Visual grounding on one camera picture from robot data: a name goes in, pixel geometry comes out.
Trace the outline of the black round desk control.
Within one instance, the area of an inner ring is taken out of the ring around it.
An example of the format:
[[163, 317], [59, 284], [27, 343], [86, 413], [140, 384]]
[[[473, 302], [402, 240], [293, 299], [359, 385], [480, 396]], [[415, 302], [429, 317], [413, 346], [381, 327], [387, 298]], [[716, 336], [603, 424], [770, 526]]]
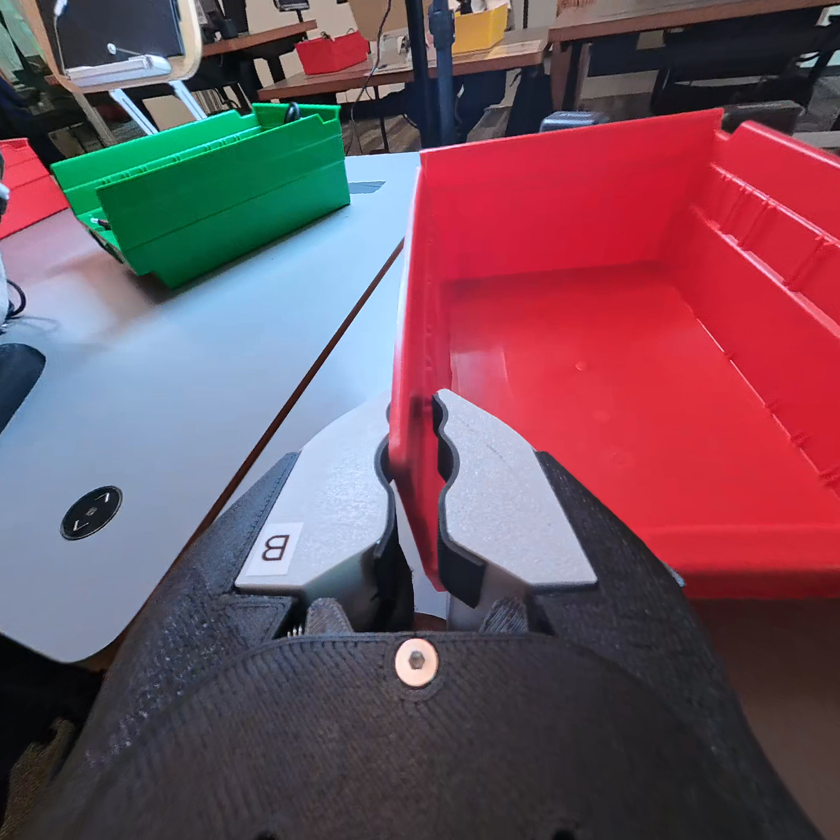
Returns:
[[102, 530], [119, 512], [123, 493], [116, 486], [101, 486], [84, 494], [66, 511], [59, 525], [67, 541], [86, 539]]

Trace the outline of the dark board with wooden frame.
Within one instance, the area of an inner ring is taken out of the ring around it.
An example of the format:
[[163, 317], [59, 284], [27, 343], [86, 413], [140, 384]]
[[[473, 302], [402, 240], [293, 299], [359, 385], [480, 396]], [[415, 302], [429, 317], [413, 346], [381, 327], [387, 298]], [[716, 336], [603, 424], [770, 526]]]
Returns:
[[158, 133], [128, 90], [163, 85], [196, 121], [207, 115], [186, 88], [203, 58], [193, 1], [24, 1], [21, 15], [51, 76], [86, 113], [100, 140], [116, 140], [88, 94], [107, 93], [145, 135]]

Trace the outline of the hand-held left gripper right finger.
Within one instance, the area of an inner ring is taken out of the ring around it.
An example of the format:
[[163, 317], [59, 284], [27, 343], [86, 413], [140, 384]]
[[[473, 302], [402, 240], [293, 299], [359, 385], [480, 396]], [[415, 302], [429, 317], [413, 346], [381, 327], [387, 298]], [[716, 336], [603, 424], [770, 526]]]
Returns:
[[449, 389], [434, 394], [437, 574], [449, 630], [475, 632], [501, 599], [593, 589], [598, 577], [538, 452]]

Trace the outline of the green plastic bin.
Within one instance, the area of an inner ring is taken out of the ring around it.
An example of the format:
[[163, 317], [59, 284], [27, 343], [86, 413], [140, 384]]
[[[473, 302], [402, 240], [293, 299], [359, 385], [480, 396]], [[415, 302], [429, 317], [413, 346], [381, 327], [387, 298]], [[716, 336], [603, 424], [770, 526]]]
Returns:
[[257, 103], [51, 171], [103, 249], [170, 289], [350, 204], [338, 105]]

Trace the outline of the small red plastic bin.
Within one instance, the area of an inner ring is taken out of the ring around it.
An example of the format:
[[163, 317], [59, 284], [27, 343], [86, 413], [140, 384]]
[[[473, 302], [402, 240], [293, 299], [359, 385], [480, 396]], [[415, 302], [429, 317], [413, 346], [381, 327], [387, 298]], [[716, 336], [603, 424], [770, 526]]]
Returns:
[[302, 70], [307, 76], [333, 74], [364, 63], [370, 42], [358, 31], [337, 38], [318, 37], [295, 44]]

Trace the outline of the black tripod stand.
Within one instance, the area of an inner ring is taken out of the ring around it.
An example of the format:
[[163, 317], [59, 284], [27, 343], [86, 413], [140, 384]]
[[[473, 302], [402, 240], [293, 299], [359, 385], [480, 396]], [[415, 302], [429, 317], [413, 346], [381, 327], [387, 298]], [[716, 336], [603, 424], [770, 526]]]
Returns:
[[[452, 47], [455, 42], [455, 13], [446, 1], [433, 1], [424, 15], [422, 1], [405, 1], [407, 32], [413, 67], [413, 84], [419, 106], [418, 129], [423, 148], [456, 143], [455, 87]], [[433, 86], [427, 58], [426, 34], [436, 52], [437, 109], [433, 108]]]

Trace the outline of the wooden table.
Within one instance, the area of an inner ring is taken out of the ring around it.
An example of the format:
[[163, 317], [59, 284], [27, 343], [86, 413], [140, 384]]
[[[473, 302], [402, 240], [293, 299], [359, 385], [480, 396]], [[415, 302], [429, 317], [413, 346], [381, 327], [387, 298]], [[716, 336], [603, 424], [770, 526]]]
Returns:
[[[460, 77], [488, 71], [538, 67], [548, 55], [548, 50], [548, 29], [512, 30], [490, 49], [454, 56], [453, 73], [455, 77]], [[375, 70], [374, 58], [370, 56], [357, 65], [332, 73], [299, 73], [258, 90], [258, 100], [299, 101], [325, 93], [360, 90], [368, 77], [372, 78], [370, 84], [374, 88], [414, 81], [411, 62], [405, 57], [384, 60]]]
[[825, 8], [817, 1], [558, 2], [549, 27], [550, 90], [554, 110], [572, 111], [582, 87], [583, 46], [608, 36], [683, 28], [734, 18]]
[[314, 19], [305, 19], [293, 24], [256, 33], [239, 35], [235, 38], [218, 40], [202, 48], [202, 64], [210, 59], [221, 59], [226, 70], [233, 72], [232, 79], [251, 100], [264, 87], [259, 80], [255, 60], [265, 60], [271, 75], [271, 82], [286, 78], [281, 58], [295, 50], [295, 45], [318, 29]]

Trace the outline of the yellow plastic bin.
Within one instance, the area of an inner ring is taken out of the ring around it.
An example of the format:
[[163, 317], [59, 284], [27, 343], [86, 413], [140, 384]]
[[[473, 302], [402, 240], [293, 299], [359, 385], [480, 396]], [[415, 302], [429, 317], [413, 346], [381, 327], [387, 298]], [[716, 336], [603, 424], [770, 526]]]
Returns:
[[468, 14], [455, 11], [455, 56], [488, 50], [501, 42], [507, 26], [508, 1], [471, 2]]

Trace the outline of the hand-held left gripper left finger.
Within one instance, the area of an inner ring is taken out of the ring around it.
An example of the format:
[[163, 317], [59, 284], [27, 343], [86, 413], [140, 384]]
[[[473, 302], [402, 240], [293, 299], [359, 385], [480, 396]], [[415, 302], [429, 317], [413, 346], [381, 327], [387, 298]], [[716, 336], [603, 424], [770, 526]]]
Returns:
[[337, 601], [354, 631], [408, 631], [413, 575], [387, 463], [390, 398], [334, 420], [300, 450], [235, 581], [240, 592]]

